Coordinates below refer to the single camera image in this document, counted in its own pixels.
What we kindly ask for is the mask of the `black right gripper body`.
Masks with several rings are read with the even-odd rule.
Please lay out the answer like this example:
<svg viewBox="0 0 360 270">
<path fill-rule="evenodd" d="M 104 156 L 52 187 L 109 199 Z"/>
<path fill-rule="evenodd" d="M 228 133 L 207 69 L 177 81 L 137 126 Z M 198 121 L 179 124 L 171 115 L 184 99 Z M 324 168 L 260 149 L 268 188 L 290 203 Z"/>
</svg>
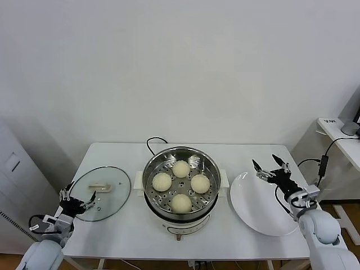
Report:
<svg viewBox="0 0 360 270">
<path fill-rule="evenodd" d="M 273 170 L 271 173 L 273 176 L 268 179 L 268 182 L 276 184 L 285 196 L 290 196 L 300 191 L 300 187 L 296 182 L 290 179 L 290 172 L 285 172 L 285 170 Z"/>
</svg>

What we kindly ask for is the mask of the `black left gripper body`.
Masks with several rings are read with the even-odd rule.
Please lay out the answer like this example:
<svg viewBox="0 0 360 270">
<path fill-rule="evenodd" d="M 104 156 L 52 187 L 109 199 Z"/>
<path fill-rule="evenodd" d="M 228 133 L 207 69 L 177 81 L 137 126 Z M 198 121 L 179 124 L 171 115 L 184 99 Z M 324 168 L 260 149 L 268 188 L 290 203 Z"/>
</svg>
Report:
<svg viewBox="0 0 360 270">
<path fill-rule="evenodd" d="M 70 200 L 61 200 L 62 214 L 75 218 L 79 214 L 84 213 L 84 202 L 70 197 Z"/>
</svg>

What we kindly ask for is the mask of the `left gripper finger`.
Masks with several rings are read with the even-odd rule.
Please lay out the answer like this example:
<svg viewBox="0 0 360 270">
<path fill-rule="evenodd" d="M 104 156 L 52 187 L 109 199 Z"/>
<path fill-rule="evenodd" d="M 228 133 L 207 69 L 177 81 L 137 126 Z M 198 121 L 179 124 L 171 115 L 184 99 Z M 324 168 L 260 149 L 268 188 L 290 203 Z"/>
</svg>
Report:
<svg viewBox="0 0 360 270">
<path fill-rule="evenodd" d="M 71 200 L 70 190 L 72 188 L 72 183 L 68 184 L 65 188 L 62 188 L 59 192 L 59 199 L 60 200 Z"/>
<path fill-rule="evenodd" d="M 93 207 L 93 206 L 95 205 L 95 198 L 96 198 L 96 191 L 93 192 L 90 200 L 87 201 L 87 202 L 85 202 L 85 203 L 83 204 L 83 208 L 84 208 L 85 210 L 88 210 L 88 209 L 90 209 L 91 207 Z"/>
</svg>

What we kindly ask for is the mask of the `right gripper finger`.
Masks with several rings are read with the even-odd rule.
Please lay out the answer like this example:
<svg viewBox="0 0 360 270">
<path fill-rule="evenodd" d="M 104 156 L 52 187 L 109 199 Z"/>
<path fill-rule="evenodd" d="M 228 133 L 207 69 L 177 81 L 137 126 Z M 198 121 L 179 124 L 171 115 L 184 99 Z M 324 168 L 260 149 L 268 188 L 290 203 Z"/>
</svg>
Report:
<svg viewBox="0 0 360 270">
<path fill-rule="evenodd" d="M 285 173 L 289 173 L 289 164 L 284 162 L 280 157 L 272 154 L 274 161 L 284 170 Z"/>
<path fill-rule="evenodd" d="M 268 180 L 272 176 L 272 174 L 266 170 L 263 170 L 261 166 L 253 159 L 253 166 L 256 171 L 256 176 L 262 180 Z"/>
</svg>

